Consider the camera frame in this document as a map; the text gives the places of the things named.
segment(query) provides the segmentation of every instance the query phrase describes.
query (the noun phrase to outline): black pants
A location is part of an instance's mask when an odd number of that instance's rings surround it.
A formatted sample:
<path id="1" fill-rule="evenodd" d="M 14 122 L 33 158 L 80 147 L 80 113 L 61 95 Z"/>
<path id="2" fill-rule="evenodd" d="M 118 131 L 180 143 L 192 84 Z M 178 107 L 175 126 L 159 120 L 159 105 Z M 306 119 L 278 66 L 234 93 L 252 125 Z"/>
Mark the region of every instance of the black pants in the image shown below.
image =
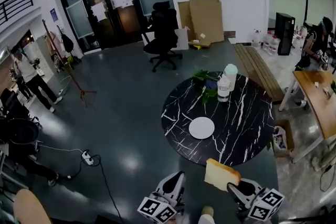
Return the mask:
<path id="1" fill-rule="evenodd" d="M 53 170 L 35 163 L 31 158 L 28 157 L 28 155 L 31 155 L 34 152 L 34 150 L 26 151 L 22 150 L 22 148 L 17 148 L 16 146 L 10 144 L 8 158 L 18 164 L 21 164 L 28 172 L 32 174 L 46 177 L 48 180 L 55 179 L 57 174 Z"/>
<path id="2" fill-rule="evenodd" d="M 32 97 L 32 94 L 30 93 L 23 79 L 18 80 L 16 84 L 17 84 L 17 87 L 19 88 L 19 91 L 24 95 L 25 98 L 29 99 L 30 97 Z"/>
<path id="3" fill-rule="evenodd" d="M 27 83 L 28 88 L 31 90 L 33 94 L 36 95 L 38 100 L 47 108 L 50 109 L 51 105 L 49 104 L 47 98 L 45 98 L 38 87 L 40 86 L 41 89 L 48 95 L 48 97 L 52 100 L 52 102 L 55 102 L 57 97 L 53 93 L 53 91 L 49 88 L 47 83 L 44 82 L 44 80 L 41 78 L 40 75 L 34 76 L 31 80 L 29 80 Z"/>

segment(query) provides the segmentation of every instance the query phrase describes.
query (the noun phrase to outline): black marble table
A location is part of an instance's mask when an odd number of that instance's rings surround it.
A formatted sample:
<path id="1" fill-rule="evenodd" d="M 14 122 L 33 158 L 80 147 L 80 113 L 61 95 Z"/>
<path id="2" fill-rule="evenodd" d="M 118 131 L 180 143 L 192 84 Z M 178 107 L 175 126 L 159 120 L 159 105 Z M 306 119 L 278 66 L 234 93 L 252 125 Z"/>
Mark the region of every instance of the black marble table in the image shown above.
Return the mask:
<path id="1" fill-rule="evenodd" d="M 210 72 L 217 78 L 221 72 Z M 161 121 L 170 145 L 183 157 L 206 165 L 208 158 L 235 166 L 256 156 L 271 140 L 274 112 L 266 91 L 247 77 L 237 75 L 229 101 L 210 97 L 202 105 L 204 88 L 192 78 L 179 84 L 167 97 Z M 189 133 L 191 120 L 210 118 L 214 133 L 203 140 Z"/>

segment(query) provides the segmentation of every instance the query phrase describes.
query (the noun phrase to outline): white shirt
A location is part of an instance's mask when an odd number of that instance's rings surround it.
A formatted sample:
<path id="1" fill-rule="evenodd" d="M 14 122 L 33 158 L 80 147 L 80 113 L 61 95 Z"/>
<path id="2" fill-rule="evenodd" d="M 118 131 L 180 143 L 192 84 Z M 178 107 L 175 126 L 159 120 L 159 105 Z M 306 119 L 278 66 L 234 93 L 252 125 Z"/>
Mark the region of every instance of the white shirt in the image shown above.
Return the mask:
<path id="1" fill-rule="evenodd" d="M 26 56 L 22 55 L 21 61 L 16 58 L 14 61 L 14 67 L 17 67 L 19 69 L 25 82 L 28 82 L 37 75 L 35 68 L 32 66 Z"/>

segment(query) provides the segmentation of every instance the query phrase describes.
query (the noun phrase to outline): light stand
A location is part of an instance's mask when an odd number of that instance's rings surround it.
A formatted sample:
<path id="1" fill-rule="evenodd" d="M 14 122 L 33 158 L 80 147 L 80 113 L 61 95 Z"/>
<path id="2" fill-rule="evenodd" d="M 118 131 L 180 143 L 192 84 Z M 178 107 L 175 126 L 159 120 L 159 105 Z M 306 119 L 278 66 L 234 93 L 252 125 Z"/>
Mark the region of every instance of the light stand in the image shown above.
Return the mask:
<path id="1" fill-rule="evenodd" d="M 63 58 L 62 58 L 61 54 L 59 53 L 58 48 L 56 47 L 56 45 L 55 45 L 53 39 L 51 38 L 50 32 L 49 32 L 49 30 L 48 30 L 48 28 L 47 28 L 47 26 L 46 26 L 46 21 L 45 21 L 45 20 L 42 20 L 42 23 L 43 23 L 43 25 L 44 25 L 44 28 L 46 29 L 46 32 L 47 32 L 47 35 L 48 35 L 48 38 L 49 38 L 50 42 L 52 43 L 54 49 L 56 50 L 56 53 L 57 53 L 57 55 L 58 55 L 60 61 L 61 61 L 61 62 L 63 63 L 63 65 L 65 66 L 65 63 L 64 63 L 64 61 L 63 61 Z M 85 101 L 85 94 L 86 94 L 86 93 L 97 93 L 97 92 L 96 92 L 96 91 L 84 91 L 84 90 L 80 87 L 80 85 L 78 84 L 78 82 L 75 80 L 75 78 L 74 78 L 73 74 L 71 73 L 71 71 L 70 71 L 68 68 L 66 68 L 66 70 L 67 70 L 67 72 L 69 73 L 69 75 L 71 76 L 71 78 L 72 78 L 72 80 L 74 81 L 75 85 L 77 86 L 77 88 L 78 88 L 78 90 L 79 90 L 79 92 L 80 92 L 80 98 L 84 101 L 85 107 L 87 107 L 87 104 L 86 104 L 86 101 Z"/>

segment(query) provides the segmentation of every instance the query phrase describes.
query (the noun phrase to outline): white plate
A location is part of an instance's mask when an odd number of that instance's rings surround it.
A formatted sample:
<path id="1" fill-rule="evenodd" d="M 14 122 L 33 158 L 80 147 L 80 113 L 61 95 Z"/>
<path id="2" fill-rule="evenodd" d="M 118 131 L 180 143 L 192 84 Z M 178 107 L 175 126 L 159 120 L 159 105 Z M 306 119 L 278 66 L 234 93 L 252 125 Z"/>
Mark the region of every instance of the white plate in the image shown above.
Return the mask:
<path id="1" fill-rule="evenodd" d="M 189 132 L 196 139 L 208 138 L 214 130 L 214 122 L 206 117 L 195 118 L 189 125 Z"/>

